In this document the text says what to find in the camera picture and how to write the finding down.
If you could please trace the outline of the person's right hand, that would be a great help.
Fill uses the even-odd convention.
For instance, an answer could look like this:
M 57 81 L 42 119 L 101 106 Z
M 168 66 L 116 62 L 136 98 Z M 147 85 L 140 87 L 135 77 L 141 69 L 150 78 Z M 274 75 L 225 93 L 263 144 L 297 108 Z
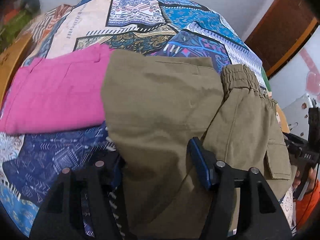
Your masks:
M 306 173 L 297 170 L 292 187 L 294 198 L 301 201 L 306 195 L 310 194 L 317 182 L 317 171 L 314 168 L 310 168 L 308 175 Z

